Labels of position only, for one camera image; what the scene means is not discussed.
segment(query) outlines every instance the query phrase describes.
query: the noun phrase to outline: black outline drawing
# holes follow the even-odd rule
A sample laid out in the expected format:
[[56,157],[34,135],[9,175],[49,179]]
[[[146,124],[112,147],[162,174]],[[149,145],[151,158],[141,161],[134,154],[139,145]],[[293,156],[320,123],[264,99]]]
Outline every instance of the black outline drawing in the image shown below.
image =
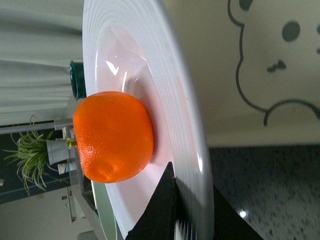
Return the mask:
[[237,25],[238,27],[241,28],[240,30],[240,38],[239,38],[239,53],[240,53],[240,61],[236,67],[236,72],[235,72],[235,81],[236,81],[236,87],[238,89],[238,92],[240,94],[240,96],[242,97],[242,99],[245,101],[246,104],[248,104],[250,107],[252,107],[253,109],[256,109],[260,112],[264,112],[264,119],[263,119],[263,125],[267,126],[268,123],[268,117],[271,114],[271,112],[276,109],[277,107],[284,105],[284,104],[291,104],[291,103],[295,103],[295,104],[301,104],[301,105],[305,105],[307,107],[309,107],[315,114],[315,116],[320,120],[320,109],[318,107],[316,107],[315,105],[313,105],[312,103],[309,103],[307,101],[301,100],[301,99],[286,99],[286,100],[282,100],[279,101],[277,103],[275,103],[274,105],[272,105],[270,108],[263,108],[263,107],[259,107],[255,104],[253,104],[252,102],[250,102],[246,96],[244,95],[244,93],[241,90],[240,87],[240,83],[239,83],[239,71],[240,71],[240,67],[241,64],[244,60],[244,53],[243,53],[243,35],[244,35],[244,29],[245,29],[245,24],[238,22],[237,20],[234,19],[234,17],[231,14],[231,0],[228,0],[228,5],[227,5],[227,10],[228,10],[228,16],[230,18],[230,20]]

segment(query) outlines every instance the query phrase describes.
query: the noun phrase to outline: fruit stem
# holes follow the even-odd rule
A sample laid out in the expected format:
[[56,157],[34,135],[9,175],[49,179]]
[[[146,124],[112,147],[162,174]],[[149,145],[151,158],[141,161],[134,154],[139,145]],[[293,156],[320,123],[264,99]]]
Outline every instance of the fruit stem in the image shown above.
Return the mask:
[[72,141],[70,138],[68,138],[65,142],[65,145],[68,149],[71,149],[73,146],[77,146],[77,141]]

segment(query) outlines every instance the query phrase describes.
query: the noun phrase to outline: white wall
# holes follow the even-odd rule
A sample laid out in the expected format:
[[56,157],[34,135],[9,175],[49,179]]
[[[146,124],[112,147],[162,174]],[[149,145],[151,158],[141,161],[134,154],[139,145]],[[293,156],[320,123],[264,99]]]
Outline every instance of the white wall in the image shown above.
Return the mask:
[[66,188],[0,204],[0,239],[76,240],[92,230],[85,218],[71,223]]

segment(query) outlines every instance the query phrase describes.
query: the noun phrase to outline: black triangular object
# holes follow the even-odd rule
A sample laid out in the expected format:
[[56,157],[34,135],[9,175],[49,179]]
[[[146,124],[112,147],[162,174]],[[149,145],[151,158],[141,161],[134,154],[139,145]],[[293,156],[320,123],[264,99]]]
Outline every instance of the black triangular object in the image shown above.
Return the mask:
[[125,240],[173,240],[176,225],[177,185],[169,162],[146,209]]

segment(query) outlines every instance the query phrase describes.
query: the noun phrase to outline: white curtain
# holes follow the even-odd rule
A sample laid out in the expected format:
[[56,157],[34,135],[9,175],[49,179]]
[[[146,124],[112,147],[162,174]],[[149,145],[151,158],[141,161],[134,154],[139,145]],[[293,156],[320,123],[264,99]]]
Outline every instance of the white curtain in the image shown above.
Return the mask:
[[0,1],[0,126],[60,119],[82,62],[84,0]]

